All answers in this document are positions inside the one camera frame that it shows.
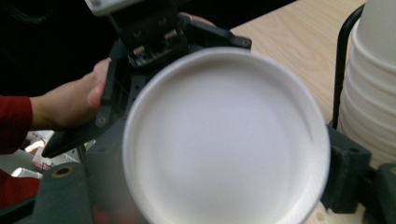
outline table surface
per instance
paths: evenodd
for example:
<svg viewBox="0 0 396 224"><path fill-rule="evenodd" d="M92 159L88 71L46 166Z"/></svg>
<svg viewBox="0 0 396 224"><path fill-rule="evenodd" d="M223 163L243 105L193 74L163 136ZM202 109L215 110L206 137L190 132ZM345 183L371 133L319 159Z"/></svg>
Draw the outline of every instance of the table surface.
<svg viewBox="0 0 396 224"><path fill-rule="evenodd" d="M328 123L332 119L335 53L338 33L347 17L365 0L297 0L232 29L250 38L252 51L268 55L293 71L317 100ZM335 214L321 203L305 223L362 223L355 214Z"/></svg>

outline screw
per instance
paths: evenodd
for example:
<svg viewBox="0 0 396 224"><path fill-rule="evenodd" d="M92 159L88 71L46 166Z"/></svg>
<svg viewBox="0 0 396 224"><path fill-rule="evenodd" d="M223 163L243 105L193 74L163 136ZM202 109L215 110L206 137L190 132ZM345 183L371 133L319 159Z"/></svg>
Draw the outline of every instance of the screw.
<svg viewBox="0 0 396 224"><path fill-rule="evenodd" d="M242 41L242 45L244 45L244 46L249 46L249 45L250 45L250 40L244 39L244 40Z"/></svg>
<svg viewBox="0 0 396 224"><path fill-rule="evenodd" d="M142 30L137 30L137 31L132 33L132 37L133 38L138 38L138 37L141 37L142 35L143 35L143 31Z"/></svg>
<svg viewBox="0 0 396 224"><path fill-rule="evenodd" d="M99 118L99 119L96 121L96 124L97 124L99 127L104 127L105 125L107 125L107 120L106 120L105 117L101 117L101 118Z"/></svg>

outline finger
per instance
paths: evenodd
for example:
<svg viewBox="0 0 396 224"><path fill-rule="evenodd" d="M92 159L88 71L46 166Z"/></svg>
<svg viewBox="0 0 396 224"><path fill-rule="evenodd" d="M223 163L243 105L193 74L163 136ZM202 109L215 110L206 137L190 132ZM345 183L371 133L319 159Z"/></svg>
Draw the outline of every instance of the finger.
<svg viewBox="0 0 396 224"><path fill-rule="evenodd" d="M93 88L88 94L88 104L94 108L101 106L101 99L103 92L105 91L105 82L99 82L95 88Z"/></svg>

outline white paper bowl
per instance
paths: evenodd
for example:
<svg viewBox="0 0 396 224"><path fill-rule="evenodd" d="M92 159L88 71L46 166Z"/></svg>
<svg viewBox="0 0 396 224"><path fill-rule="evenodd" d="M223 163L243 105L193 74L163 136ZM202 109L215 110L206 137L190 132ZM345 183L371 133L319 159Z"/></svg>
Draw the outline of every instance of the white paper bowl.
<svg viewBox="0 0 396 224"><path fill-rule="evenodd" d="M141 91L123 165L150 223L301 223L326 185L325 121L274 60L213 48L165 67Z"/></svg>

